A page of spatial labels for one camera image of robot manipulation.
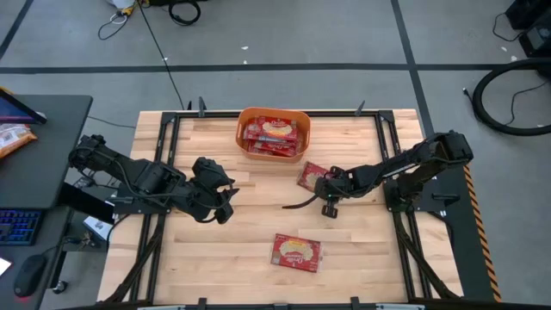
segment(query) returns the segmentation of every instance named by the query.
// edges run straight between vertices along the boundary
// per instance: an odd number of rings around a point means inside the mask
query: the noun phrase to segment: orange basket
[[[279,117],[296,121],[299,132],[304,135],[304,143],[302,144],[302,149],[300,152],[290,158],[248,152],[245,149],[245,142],[243,141],[243,130],[245,129],[245,126],[247,126],[247,122],[250,119],[258,116]],[[235,133],[235,142],[247,158],[268,160],[279,163],[296,163],[302,158],[302,155],[304,155],[304,152],[310,145],[310,117],[308,117],[308,115],[304,112],[293,110],[278,108],[246,108],[241,112],[238,118],[238,131]]]

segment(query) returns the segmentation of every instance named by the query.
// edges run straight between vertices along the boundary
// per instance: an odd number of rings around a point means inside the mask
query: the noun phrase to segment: keyboard
[[[42,215],[40,210],[0,209],[0,245],[33,245]]]

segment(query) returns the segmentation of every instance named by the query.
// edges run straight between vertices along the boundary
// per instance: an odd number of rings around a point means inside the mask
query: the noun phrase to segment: wooden table
[[[414,109],[393,112],[402,148],[423,139]],[[153,160],[161,113],[140,113],[132,158]],[[375,122],[312,118],[310,147],[297,164],[245,158],[234,141],[236,124],[237,119],[186,119],[181,123],[175,167],[190,176],[197,157],[215,159],[241,190],[232,199],[235,213],[225,225],[199,224],[177,210],[167,217],[155,304],[196,304],[200,297],[207,297],[209,304],[348,303],[351,296],[359,296],[361,302],[406,301],[392,215],[386,210],[381,188],[361,199],[339,203],[335,220],[321,215],[321,200],[298,210],[281,208],[312,196],[296,185],[306,160],[345,169],[379,163]],[[169,133],[165,141],[168,149]],[[112,294],[132,267],[142,216],[129,216],[115,228],[98,300]],[[420,213],[417,219],[427,261],[461,295],[446,226],[428,214]],[[313,274],[270,264],[276,233],[321,241],[321,270]],[[147,273],[142,275],[142,297]],[[412,274],[420,295],[417,268],[412,268]]]

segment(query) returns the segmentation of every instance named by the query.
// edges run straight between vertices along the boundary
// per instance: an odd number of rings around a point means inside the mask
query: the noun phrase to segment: hazard stripe
[[[488,245],[488,238],[486,236],[486,230],[484,229],[484,224],[482,223],[482,214],[480,213],[479,202],[476,199],[476,194],[474,192],[474,182],[471,178],[471,169],[468,166],[463,167],[465,171],[465,181],[467,184],[468,194],[471,198],[471,205],[473,206],[474,221],[477,226],[477,231],[480,238],[480,246],[482,247],[482,254],[485,258],[486,270],[488,276],[490,277],[490,287],[493,292],[493,299],[497,302],[501,302],[501,293],[499,292],[498,278],[496,277],[495,269],[493,268],[493,262],[490,257],[490,246]]]

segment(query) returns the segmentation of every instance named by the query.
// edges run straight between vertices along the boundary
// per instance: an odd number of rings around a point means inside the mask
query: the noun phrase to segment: gray floor
[[[517,42],[492,35],[493,18],[511,0],[399,0],[418,64],[498,64],[523,59]],[[22,6],[4,0],[0,40]],[[406,57],[388,0],[211,0],[191,28],[172,23],[159,8],[145,11],[171,65],[305,63],[404,64]],[[113,10],[104,1],[34,0],[0,67],[162,65],[143,17],[133,14],[112,40],[96,31]],[[514,36],[506,19],[498,31]],[[474,88],[483,71],[421,71],[436,130],[465,133],[474,149],[473,174],[492,259],[505,301],[551,305],[549,137],[516,138],[495,133],[473,116],[461,88]],[[213,71],[175,72],[185,102],[203,96],[209,109],[417,108],[408,71]],[[485,99],[499,120],[508,120],[517,90],[540,83],[530,71],[496,80]],[[0,85],[25,94],[85,94],[91,115],[135,124],[140,110],[178,109],[166,73],[0,74]],[[519,96],[519,126],[551,120],[547,85]],[[88,120],[84,133],[101,133],[128,154],[133,130]],[[77,175],[71,172],[69,180]],[[42,308],[95,301],[103,259],[71,255],[62,277],[66,294],[48,294]]]

